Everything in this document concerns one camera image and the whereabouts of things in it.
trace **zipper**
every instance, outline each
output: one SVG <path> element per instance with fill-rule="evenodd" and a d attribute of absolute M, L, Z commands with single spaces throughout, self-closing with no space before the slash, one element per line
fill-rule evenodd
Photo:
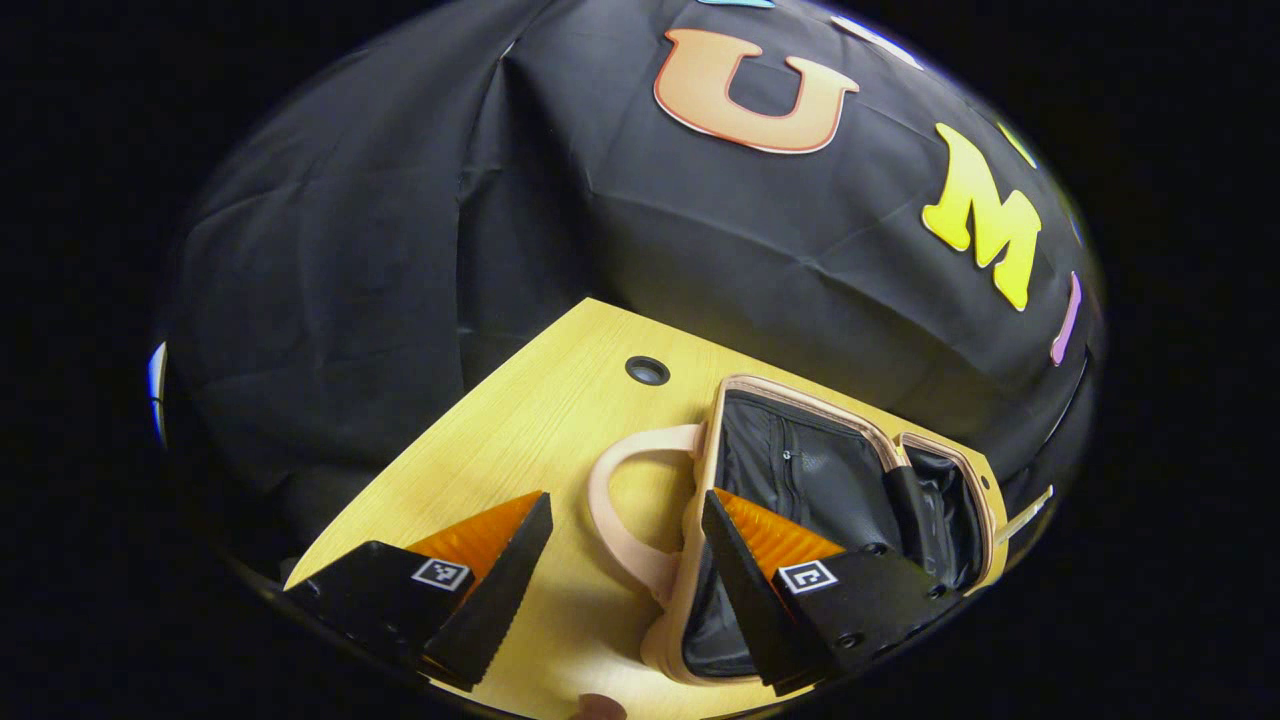
<path fill-rule="evenodd" d="M 787 492 L 787 497 L 791 498 L 791 507 L 786 518 L 794 523 L 801 523 L 804 515 L 804 502 L 800 497 L 800 488 L 796 487 L 795 464 L 800 460 L 800 452 L 795 450 L 796 439 L 795 430 L 791 423 L 787 420 L 781 420 L 782 423 L 782 487 Z"/>

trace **letter m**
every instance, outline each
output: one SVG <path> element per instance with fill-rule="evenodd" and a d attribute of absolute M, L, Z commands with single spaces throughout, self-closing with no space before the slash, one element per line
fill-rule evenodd
<path fill-rule="evenodd" d="M 1000 191 L 991 177 L 991 168 L 982 152 L 955 129 L 938 123 L 938 135 L 951 149 L 947 179 L 937 205 L 924 206 L 924 227 L 951 247 L 965 251 L 974 245 L 974 260 L 986 268 L 1009 247 L 1005 259 L 996 263 L 993 279 L 1001 293 L 1019 311 L 1027 309 L 1027 286 L 1032 279 L 1036 236 L 1041 231 L 1039 214 L 1020 191 L 1000 201 Z M 969 213 L 973 211 L 973 234 L 969 237 Z"/>

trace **orange soft finger pad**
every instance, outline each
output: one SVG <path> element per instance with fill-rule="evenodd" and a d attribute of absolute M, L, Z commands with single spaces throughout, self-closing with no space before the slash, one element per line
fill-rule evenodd
<path fill-rule="evenodd" d="M 755 559 L 755 564 L 760 566 L 767 580 L 773 580 L 778 568 L 822 560 L 845 551 L 838 544 L 777 512 L 765 510 L 721 488 L 712 489 L 716 491 L 716 497 L 724 506 L 724 511 L 733 521 L 739 534 L 742 536 L 748 550 L 751 551 L 751 557 Z"/>
<path fill-rule="evenodd" d="M 543 495 L 543 491 L 534 491 L 495 505 L 404 550 L 466 565 L 475 573 L 476 582 L 472 585 L 475 589 L 489 570 L 493 570 L 493 564 L 498 561 L 498 556 L 507 548 L 507 543 Z"/>

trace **wooden table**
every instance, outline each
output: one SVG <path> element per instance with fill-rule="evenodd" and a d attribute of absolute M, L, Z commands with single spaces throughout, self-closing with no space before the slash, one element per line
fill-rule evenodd
<path fill-rule="evenodd" d="M 662 386 L 632 379 L 625 364 L 636 355 L 664 363 L 671 379 Z M 440 687 L 550 720 L 572 715 L 580 693 L 617 700 L 630 720 L 713 717 L 777 702 L 758 682 L 690 687 L 640 662 L 640 639 L 660 610 L 607 555 L 586 510 L 586 475 L 600 452 L 639 430 L 701 421 L 719 382 L 733 373 L 864 407 L 732 350 L 585 300 L 378 475 L 307 550 L 287 587 L 362 542 L 406 547 L 544 489 L 556 528 L 506 641 L 474 692 Z M 613 502 L 643 542 L 680 548 L 691 465 L 681 454 L 655 454 L 626 462 L 614 475 Z"/>

